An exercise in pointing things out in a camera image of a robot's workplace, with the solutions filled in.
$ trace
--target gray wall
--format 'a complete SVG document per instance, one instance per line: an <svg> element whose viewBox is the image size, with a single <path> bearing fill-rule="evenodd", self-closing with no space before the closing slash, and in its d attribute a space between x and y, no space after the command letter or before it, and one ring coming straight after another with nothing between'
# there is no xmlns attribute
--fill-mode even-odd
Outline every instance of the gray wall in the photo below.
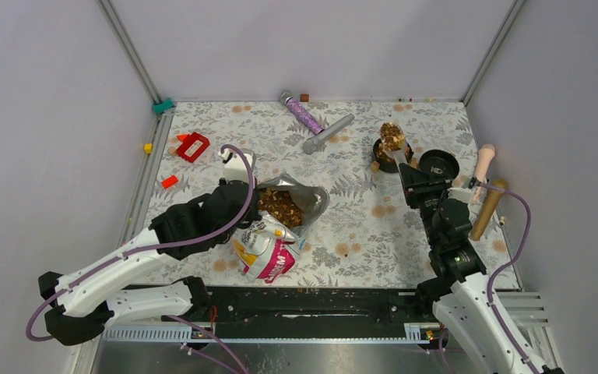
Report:
<svg viewBox="0 0 598 374"><path fill-rule="evenodd" d="M533 208L519 267L567 373L598 372L598 2L528 2L469 110ZM522 207L501 207L516 245Z"/></svg>
<svg viewBox="0 0 598 374"><path fill-rule="evenodd" d="M0 373L64 369L24 337L37 277L114 248L152 124L96 2L0 0Z"/></svg>
<svg viewBox="0 0 598 374"><path fill-rule="evenodd" d="M512 0L114 0L162 94L459 99Z"/></svg>

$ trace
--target gray microphone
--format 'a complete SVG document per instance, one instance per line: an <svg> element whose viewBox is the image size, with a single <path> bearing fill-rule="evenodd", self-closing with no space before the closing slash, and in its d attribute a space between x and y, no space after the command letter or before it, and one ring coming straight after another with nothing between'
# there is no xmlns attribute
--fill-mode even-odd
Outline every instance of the gray microphone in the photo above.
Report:
<svg viewBox="0 0 598 374"><path fill-rule="evenodd" d="M341 119L338 120L338 122L327 127L326 129L321 131L318 135L307 139L306 142L304 143L304 145L301 146L301 149L306 154L311 154L311 153L315 152L316 150L318 150L318 148L322 144L324 144L327 140L329 140L329 138L334 136L336 134L336 132L344 129L345 126L352 123L353 120L354 120L354 115L346 115L345 117L342 117Z"/></svg>

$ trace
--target teal object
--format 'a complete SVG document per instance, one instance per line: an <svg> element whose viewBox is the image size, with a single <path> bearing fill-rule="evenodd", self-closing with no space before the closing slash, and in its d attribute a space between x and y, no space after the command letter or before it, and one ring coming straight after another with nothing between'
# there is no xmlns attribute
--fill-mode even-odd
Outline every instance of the teal object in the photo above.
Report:
<svg viewBox="0 0 598 374"><path fill-rule="evenodd" d="M173 104L173 101L169 97L163 103L153 105L153 111L156 115L159 115L161 113L164 113L167 109L170 109L174 106L175 104Z"/></svg>

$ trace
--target leaf pattern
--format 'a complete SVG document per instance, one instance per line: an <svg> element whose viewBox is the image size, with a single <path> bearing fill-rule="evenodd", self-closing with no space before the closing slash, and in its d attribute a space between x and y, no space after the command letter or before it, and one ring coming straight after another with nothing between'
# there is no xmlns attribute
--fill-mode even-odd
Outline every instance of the leaf pattern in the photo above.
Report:
<svg viewBox="0 0 598 374"><path fill-rule="evenodd" d="M422 148L417 157L435 148L452 152L460 175L471 175L477 148L465 108L461 103L321 101L305 103L305 107L324 126L349 113L356 118L317 152L306 155L301 145L312 133L279 103L178 103L145 224L172 204L212 192L223 175L217 150L223 144L233 144L256 153L258 180L285 171L305 185L324 187L330 194L329 208L308 232L310 245L294 268L272 284L257 280L253 285L413 288L432 278L429 247L418 212L404 203L397 174L370 172L372 144L381 124L393 120L403 127L412 147ZM176 135L194 131L210 141L195 163L165 151L169 146L179 146ZM178 183L163 189L161 181L171 175L178 177ZM472 221L480 207L481 203L470 206ZM490 272L508 261L507 250L502 250L506 246L499 241L505 243L494 215L482 239L472 242ZM213 266L217 260L219 266ZM223 261L237 264L233 260L236 256L230 245L218 245L147 274L137 283L170 283L193 275L209 285L251 285L236 266L223 268ZM518 287L512 269L499 276L497 286Z"/></svg>

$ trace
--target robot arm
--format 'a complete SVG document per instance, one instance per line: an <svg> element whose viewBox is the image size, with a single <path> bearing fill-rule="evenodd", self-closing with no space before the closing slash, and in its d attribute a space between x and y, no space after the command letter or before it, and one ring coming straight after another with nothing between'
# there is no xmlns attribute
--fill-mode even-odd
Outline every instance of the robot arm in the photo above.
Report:
<svg viewBox="0 0 598 374"><path fill-rule="evenodd" d="M244 155L252 169L255 155L250 151ZM225 226L242 210L249 183L244 162L232 153L224 154L223 158L227 179L222 178L213 193L170 206L133 239L86 268L68 275L48 272L38 278L40 295L45 299L66 290L44 315L52 337L64 345L80 344L116 322L177 316L207 307L209 296L200 278L186 277L162 287L128 286L162 266L179 263L192 254L226 243L236 228L247 228L259 218L258 195L254 190L247 213L223 234L194 245L146 250L151 245L200 238ZM92 276L74 284L87 273Z"/></svg>
<svg viewBox="0 0 598 374"><path fill-rule="evenodd" d="M468 239L472 228L468 202L475 194L477 181L453 188L454 175L427 173L407 164L400 164L399 172L407 205L420 211L431 249L430 262L437 274L418 285L418 307L444 323L479 372L563 373L545 366L494 291L492 303L488 301L489 276ZM528 359L522 358L494 312Z"/></svg>

